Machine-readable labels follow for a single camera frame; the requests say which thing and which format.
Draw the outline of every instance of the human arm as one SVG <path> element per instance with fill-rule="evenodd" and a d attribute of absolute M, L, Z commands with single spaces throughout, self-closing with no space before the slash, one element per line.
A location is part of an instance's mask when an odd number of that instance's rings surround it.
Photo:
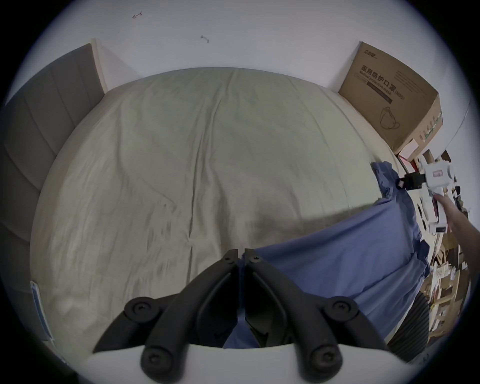
<path fill-rule="evenodd" d="M 444 208 L 447 224 L 462 247 L 469 271 L 473 276 L 478 275 L 480 273 L 480 232 L 447 196 L 435 194 L 433 197 Z"/>

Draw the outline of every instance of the blue cloth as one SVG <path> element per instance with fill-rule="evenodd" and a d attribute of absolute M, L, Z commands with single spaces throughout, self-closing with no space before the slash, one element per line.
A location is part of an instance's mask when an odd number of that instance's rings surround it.
<path fill-rule="evenodd" d="M 371 208 L 320 232 L 256 252 L 304 292 L 348 296 L 386 337 L 415 299 L 429 273 L 429 245 L 421 240 L 415 206 L 398 190 L 388 162 L 373 163 L 383 194 Z M 224 348 L 258 347 L 244 312 Z"/>

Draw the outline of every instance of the black clamp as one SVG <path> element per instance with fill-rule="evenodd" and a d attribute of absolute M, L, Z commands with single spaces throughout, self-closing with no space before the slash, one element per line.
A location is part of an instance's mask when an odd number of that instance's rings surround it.
<path fill-rule="evenodd" d="M 245 320 L 260 347 L 297 345 L 299 371 L 311 382 L 341 368 L 338 344 L 387 350 L 355 301 L 304 293 L 254 250 L 245 250 Z M 238 250 L 200 273 L 179 294 L 130 300 L 104 332 L 94 353 L 145 345 L 144 373 L 158 383 L 180 379 L 186 346 L 223 347 L 237 324 Z"/>

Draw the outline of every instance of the bed sheet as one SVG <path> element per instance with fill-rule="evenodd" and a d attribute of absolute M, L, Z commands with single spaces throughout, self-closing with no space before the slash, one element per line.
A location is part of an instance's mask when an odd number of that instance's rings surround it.
<path fill-rule="evenodd" d="M 269 72 L 200 68 L 109 91 L 43 186 L 32 279 L 75 367 L 137 296 L 178 293 L 227 250 L 304 236 L 371 206 L 370 163 L 403 169 L 338 94 Z"/>

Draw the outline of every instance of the gray upholstered headboard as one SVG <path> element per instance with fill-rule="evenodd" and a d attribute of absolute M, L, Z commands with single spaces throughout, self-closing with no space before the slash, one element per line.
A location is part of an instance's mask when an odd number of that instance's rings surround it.
<path fill-rule="evenodd" d="M 1 111 L 0 275 L 20 319 L 41 339 L 30 289 L 36 204 L 58 152 L 103 95 L 87 44 L 42 69 Z"/>

